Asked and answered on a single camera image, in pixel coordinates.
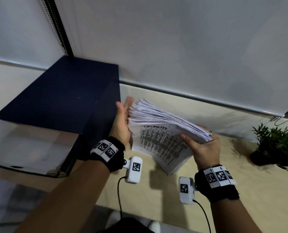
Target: hand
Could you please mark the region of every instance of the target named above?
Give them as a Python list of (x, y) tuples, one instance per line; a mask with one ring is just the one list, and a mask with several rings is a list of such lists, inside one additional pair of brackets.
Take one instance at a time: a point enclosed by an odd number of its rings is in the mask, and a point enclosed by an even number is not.
[(132, 104), (133, 104), (133, 98), (130, 96), (126, 98), (124, 106), (121, 102), (116, 102), (117, 114), (112, 129), (109, 133), (109, 136), (115, 137), (125, 147), (130, 140), (128, 117), (129, 117), (129, 109)]
[[(200, 126), (203, 129), (209, 131), (207, 127)], [(186, 145), (193, 151), (194, 159), (197, 164), (198, 170), (207, 169), (210, 166), (220, 164), (220, 139), (217, 135), (212, 134), (212, 141), (204, 143), (202, 145), (193, 141), (186, 134), (180, 135), (181, 139)]]

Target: wristband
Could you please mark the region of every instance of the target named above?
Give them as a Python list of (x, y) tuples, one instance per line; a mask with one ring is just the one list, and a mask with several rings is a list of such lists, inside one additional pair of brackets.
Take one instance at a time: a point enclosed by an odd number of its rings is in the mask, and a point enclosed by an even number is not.
[(115, 137), (108, 137), (106, 140), (100, 141), (95, 148), (90, 151), (89, 160), (102, 161), (110, 172), (123, 168), (124, 157), (123, 151), (125, 146)]
[(195, 174), (196, 189), (206, 196), (211, 203), (223, 199), (239, 199), (235, 184), (235, 180), (227, 168), (223, 166), (214, 166)]

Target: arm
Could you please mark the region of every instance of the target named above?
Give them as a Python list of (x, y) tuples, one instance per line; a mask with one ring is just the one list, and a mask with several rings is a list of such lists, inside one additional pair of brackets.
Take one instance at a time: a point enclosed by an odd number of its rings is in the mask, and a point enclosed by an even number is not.
[[(181, 139), (192, 149), (198, 170), (220, 164), (220, 141), (211, 135), (212, 141), (200, 145), (185, 134)], [(240, 200), (223, 199), (211, 203), (212, 216), (217, 233), (261, 233)]]
[[(132, 103), (131, 97), (127, 97), (124, 106), (116, 102), (117, 115), (109, 134), (124, 146), (130, 139), (127, 121)], [(86, 161), (48, 194), (15, 233), (79, 232), (93, 210), (109, 175), (109, 168), (102, 161)]]

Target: green plant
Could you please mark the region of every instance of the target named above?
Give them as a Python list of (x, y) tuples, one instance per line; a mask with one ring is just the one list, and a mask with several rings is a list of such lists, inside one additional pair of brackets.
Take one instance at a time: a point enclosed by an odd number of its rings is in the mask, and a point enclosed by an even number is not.
[(258, 148), (261, 154), (279, 167), (288, 167), (288, 127), (281, 129), (278, 127), (269, 129), (261, 124), (257, 129), (253, 127), (257, 136)]

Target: forearm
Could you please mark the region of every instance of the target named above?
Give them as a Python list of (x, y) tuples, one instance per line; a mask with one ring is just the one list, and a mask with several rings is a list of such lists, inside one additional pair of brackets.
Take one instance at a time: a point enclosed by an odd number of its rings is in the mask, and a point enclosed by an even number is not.
[(15, 233), (79, 232), (109, 175), (101, 161), (86, 161), (35, 208)]
[(240, 200), (220, 200), (211, 210), (217, 233), (261, 233)]

